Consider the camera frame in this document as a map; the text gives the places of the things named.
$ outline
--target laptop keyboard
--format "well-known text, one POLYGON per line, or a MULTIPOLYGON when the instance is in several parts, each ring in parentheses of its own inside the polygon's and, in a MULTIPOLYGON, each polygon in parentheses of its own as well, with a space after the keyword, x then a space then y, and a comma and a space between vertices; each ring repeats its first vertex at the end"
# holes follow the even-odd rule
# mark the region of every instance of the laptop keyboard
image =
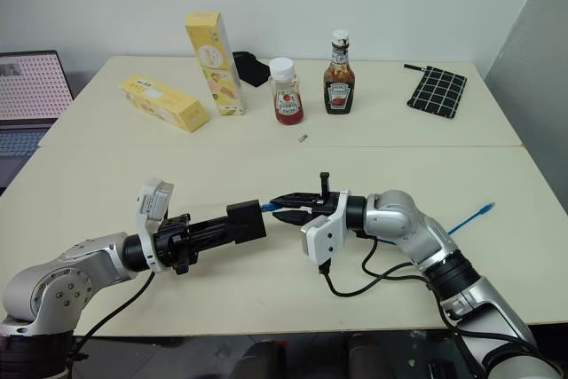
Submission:
POLYGON ((45 131, 0 132, 0 157, 32 155, 45 131))

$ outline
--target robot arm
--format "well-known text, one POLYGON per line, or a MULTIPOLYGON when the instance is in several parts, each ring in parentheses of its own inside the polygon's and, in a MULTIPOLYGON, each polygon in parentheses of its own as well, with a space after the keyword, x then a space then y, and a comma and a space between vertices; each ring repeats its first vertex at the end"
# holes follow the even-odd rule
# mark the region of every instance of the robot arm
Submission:
POLYGON ((489 280, 476 272, 444 228, 416 208, 410 195, 391 190, 364 198, 345 190, 329 192, 328 174, 320 177, 321 194, 292 193, 271 201, 283 208, 312 209, 312 213, 288 210, 273 215, 296 225, 304 221, 304 251, 313 262, 328 267, 344 245, 348 230, 390 241, 428 280, 442 314, 457 321, 452 326, 454 332, 461 332, 455 336, 456 343, 474 375, 489 374, 490 379, 560 377, 535 353, 529 328, 489 280), (516 342, 474 337, 483 334, 512 336, 516 342))
POLYGON ((227 206, 227 216, 190 224, 189 214, 165 218, 173 185, 146 183, 137 206, 137 234, 116 233, 74 245, 47 264, 17 274, 3 297, 0 372, 13 378, 67 375, 73 331, 102 288, 151 269, 188 272, 199 252, 266 235, 258 201, 227 206))

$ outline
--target glass bottle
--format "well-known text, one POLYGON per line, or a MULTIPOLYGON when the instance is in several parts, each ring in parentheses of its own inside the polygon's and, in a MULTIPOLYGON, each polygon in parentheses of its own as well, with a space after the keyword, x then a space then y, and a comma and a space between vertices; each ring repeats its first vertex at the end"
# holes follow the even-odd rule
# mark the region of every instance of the glass bottle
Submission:
POLYGON ((268 67, 276 118, 282 124, 300 123, 304 118, 304 109, 294 61, 289 58, 275 58, 270 61, 268 67))
POLYGON ((355 91, 355 73, 347 56, 349 32, 334 31, 331 46, 331 63, 323 75, 323 99, 329 114, 348 114, 355 91))

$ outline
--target black checkered pouch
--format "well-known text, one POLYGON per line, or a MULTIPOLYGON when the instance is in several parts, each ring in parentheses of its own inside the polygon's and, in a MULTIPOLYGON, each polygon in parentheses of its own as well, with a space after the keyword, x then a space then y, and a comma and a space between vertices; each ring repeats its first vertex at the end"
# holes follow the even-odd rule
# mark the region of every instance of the black checkered pouch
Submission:
POLYGON ((424 77, 406 104, 411 108, 453 119, 468 79, 430 66, 421 68, 405 64, 405 68, 424 72, 424 77))

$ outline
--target black cloth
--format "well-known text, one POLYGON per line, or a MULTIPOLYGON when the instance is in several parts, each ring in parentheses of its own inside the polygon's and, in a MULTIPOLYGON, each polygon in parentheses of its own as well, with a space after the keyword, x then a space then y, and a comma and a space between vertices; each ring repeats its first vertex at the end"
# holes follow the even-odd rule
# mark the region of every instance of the black cloth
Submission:
POLYGON ((234 63, 239 77, 255 88, 265 83, 270 76, 270 68, 258 61, 250 52, 233 52, 234 63))
POLYGON ((406 104, 411 108, 453 119, 467 80, 463 75, 427 66, 422 80, 406 104))

